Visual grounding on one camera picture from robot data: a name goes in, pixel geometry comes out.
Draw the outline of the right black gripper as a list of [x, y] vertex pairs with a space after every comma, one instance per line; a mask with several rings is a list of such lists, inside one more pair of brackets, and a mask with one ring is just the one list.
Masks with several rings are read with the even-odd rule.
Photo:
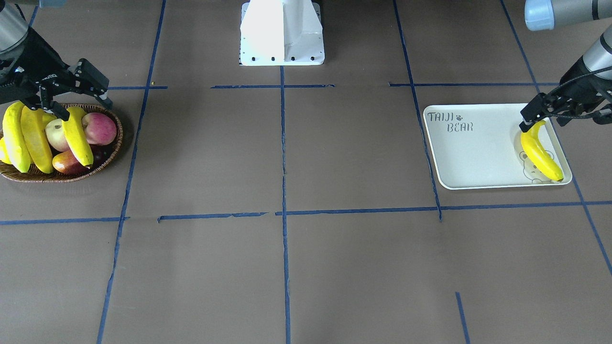
[[85, 58], [67, 65], [31, 27], [21, 42], [0, 56], [2, 104], [22, 100], [29, 109], [43, 109], [58, 119], [69, 120], [69, 112], [54, 97], [70, 90], [93, 97], [107, 110], [113, 109], [109, 79]]

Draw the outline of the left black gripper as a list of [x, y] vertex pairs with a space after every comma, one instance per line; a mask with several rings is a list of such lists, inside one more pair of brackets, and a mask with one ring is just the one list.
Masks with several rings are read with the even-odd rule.
[[611, 120], [611, 81], [601, 74], [590, 72], [583, 57], [560, 79], [559, 86], [545, 94], [540, 92], [520, 111], [519, 128], [527, 133], [541, 120], [557, 117], [557, 124], [566, 126], [572, 118], [589, 116], [596, 124], [606, 125]]

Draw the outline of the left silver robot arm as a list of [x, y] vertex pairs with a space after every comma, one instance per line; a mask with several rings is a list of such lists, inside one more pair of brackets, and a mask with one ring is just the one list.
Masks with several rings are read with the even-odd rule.
[[[589, 22], [610, 19], [609, 0], [527, 0], [526, 27], [533, 32], [584, 28]], [[591, 119], [611, 123], [611, 28], [595, 39], [549, 92], [537, 94], [521, 111], [520, 130], [527, 132], [546, 118], [560, 126], [571, 120]]]

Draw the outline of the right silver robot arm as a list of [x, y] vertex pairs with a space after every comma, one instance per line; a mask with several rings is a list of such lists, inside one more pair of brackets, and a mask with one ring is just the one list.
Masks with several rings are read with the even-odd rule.
[[69, 113], [53, 98], [68, 92], [95, 98], [110, 110], [109, 79], [90, 61], [64, 63], [58, 52], [21, 16], [16, 5], [0, 5], [0, 100], [20, 101], [31, 110], [42, 109], [62, 120]]

